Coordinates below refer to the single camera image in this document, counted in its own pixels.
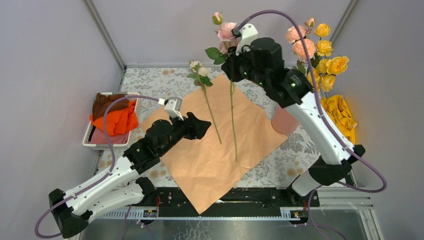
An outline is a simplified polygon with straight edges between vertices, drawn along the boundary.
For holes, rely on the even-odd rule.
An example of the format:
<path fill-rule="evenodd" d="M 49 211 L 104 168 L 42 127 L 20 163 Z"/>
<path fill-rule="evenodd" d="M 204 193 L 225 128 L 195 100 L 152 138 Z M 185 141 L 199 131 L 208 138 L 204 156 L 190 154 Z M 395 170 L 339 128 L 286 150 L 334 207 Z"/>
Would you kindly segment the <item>peach rose stem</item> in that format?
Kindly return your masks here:
<path fill-rule="evenodd" d="M 285 34 L 285 38 L 288 43 L 292 44 L 292 52 L 297 58 L 296 69 L 303 73 L 306 73 L 305 64 L 307 64 L 308 60 L 302 40 L 305 42 L 309 59 L 312 60 L 316 52 L 316 46 L 310 40 L 310 33 L 314 25 L 315 19 L 311 17 L 304 22 L 304 26 L 298 26 L 300 34 L 294 26 L 290 27 Z"/>

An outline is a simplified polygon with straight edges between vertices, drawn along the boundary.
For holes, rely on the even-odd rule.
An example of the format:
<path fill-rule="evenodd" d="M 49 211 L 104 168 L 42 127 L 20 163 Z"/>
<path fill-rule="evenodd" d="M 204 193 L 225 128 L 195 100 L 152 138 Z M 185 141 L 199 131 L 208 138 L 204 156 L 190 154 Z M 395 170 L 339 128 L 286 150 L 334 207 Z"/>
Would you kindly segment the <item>green peach wrapping paper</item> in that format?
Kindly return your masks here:
<path fill-rule="evenodd" d="M 181 112 L 192 112 L 211 127 L 201 140 L 181 140 L 161 158 L 177 186 L 204 212 L 243 176 L 276 150 L 287 136 L 272 127 L 265 110 L 237 87 L 230 96 L 226 76 L 218 75 L 207 89 L 222 144 L 200 88 L 182 97 Z"/>

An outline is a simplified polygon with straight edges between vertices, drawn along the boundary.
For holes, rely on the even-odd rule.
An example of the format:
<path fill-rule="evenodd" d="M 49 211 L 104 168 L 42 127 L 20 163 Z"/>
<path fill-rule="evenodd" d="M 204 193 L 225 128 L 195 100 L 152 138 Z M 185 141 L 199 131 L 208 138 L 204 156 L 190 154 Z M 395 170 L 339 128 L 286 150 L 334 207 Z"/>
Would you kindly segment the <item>yellow rose stem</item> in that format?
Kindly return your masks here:
<path fill-rule="evenodd" d="M 318 41 L 313 43 L 315 52 L 310 54 L 312 70 L 316 84 L 320 90 L 328 93 L 336 83 L 336 76 L 344 73 L 348 69 L 349 58 L 347 56 L 333 56 L 333 44 L 326 37 L 330 36 L 331 28 L 326 23 L 315 24 L 314 18 L 309 18 L 304 22 L 306 26 L 306 38 L 311 34 L 318 37 Z"/>

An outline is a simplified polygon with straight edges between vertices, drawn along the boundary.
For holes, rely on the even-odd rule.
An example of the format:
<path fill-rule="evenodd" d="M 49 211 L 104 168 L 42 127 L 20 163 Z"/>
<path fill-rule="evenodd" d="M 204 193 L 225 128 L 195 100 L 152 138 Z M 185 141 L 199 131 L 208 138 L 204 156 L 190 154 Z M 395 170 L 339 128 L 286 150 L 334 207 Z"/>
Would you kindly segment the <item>pink cylindrical vase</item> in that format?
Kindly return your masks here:
<path fill-rule="evenodd" d="M 285 108 L 277 106 L 271 119 L 271 125 L 276 132 L 288 135 L 297 129 L 299 122 Z"/>

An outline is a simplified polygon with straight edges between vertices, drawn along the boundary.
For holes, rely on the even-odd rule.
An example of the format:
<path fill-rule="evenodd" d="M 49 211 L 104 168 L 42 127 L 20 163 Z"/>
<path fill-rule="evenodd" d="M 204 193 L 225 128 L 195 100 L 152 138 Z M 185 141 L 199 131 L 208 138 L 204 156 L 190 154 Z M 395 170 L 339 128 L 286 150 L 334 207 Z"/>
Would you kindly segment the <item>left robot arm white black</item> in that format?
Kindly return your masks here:
<path fill-rule="evenodd" d="M 86 182 L 67 191 L 55 189 L 49 194 L 51 213 L 65 239 L 81 233 L 96 218 L 118 208 L 155 201 L 156 188 L 142 173 L 160 162 L 160 158 L 180 140 L 202 139 L 211 122 L 188 112 L 183 119 L 156 120 L 145 136 L 120 156 L 113 169 L 104 169 Z"/>

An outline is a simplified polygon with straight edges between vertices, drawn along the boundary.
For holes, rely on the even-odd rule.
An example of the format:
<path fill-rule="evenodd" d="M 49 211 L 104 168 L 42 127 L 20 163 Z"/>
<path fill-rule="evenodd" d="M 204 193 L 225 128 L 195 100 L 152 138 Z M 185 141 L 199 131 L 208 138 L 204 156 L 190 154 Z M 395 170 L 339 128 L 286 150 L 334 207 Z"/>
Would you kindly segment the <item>pink rose stem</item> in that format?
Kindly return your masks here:
<path fill-rule="evenodd" d="M 213 14 L 212 23 L 218 26 L 215 31 L 220 40 L 218 47 L 209 47 L 205 50 L 207 56 L 213 60 L 214 65 L 221 65 L 228 78 L 234 76 L 234 57 L 239 43 L 240 31 L 237 23 L 226 22 L 221 12 Z"/>

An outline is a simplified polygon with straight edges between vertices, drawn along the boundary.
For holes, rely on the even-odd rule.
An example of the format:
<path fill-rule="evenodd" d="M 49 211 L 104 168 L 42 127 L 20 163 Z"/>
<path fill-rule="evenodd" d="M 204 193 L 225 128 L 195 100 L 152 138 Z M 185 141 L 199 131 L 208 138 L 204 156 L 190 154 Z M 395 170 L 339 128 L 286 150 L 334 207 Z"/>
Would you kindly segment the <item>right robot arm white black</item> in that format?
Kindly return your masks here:
<path fill-rule="evenodd" d="M 230 47 L 221 68 L 232 82 L 249 80 L 262 87 L 266 96 L 299 122 L 317 147 L 318 159 L 289 186 L 286 198 L 291 205 L 301 205 L 319 186 L 344 179 L 357 160 L 353 154 L 364 154 L 362 145 L 354 145 L 337 129 L 305 75 L 284 66 L 281 45 L 272 38 Z"/>

